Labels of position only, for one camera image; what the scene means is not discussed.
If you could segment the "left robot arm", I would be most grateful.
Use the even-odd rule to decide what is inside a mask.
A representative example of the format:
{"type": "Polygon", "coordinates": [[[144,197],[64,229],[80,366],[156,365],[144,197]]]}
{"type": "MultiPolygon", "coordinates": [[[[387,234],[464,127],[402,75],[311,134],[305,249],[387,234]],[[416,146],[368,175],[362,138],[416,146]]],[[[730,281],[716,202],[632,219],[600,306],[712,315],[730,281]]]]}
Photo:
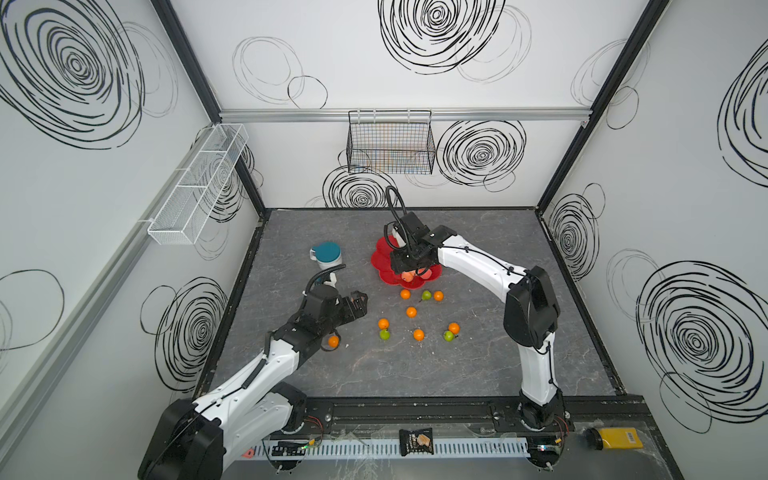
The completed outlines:
{"type": "Polygon", "coordinates": [[[286,383],[339,327],[364,317],[367,294],[343,297],[325,284],[267,334],[254,360],[208,394],[174,401],[162,413],[138,468],[140,479],[219,479],[258,441],[303,424],[306,396],[286,383]]]}

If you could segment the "red flower-shaped fruit bowl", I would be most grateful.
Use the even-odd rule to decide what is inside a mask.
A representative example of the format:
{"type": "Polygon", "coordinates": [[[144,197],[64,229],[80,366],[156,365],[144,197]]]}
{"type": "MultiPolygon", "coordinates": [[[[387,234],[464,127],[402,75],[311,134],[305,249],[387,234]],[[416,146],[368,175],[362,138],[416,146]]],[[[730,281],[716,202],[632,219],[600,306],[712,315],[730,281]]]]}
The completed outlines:
{"type": "Polygon", "coordinates": [[[400,286],[405,289],[414,290],[425,286],[429,282],[436,281],[442,275],[442,267],[434,265],[430,268],[430,273],[426,276],[414,275],[410,281],[406,281],[401,275],[395,274],[391,268],[390,253],[393,249],[386,242],[384,237],[380,237],[376,242],[376,249],[371,255],[370,263],[377,270],[379,278],[388,285],[400,286]]]}

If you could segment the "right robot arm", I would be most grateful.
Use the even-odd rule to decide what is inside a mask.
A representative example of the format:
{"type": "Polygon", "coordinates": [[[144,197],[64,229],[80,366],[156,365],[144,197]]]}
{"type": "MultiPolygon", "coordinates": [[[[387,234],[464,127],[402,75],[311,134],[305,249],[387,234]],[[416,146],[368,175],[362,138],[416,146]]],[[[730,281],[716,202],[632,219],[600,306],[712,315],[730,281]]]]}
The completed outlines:
{"type": "Polygon", "coordinates": [[[390,263],[397,273],[417,273],[440,265],[453,269],[493,293],[504,304],[503,328],[517,344],[522,380],[519,416],[532,431],[542,431],[563,414],[562,390],[555,377],[554,340],[560,307],[548,273],[513,265],[440,226],[414,233],[404,225],[384,227],[390,263]]]}

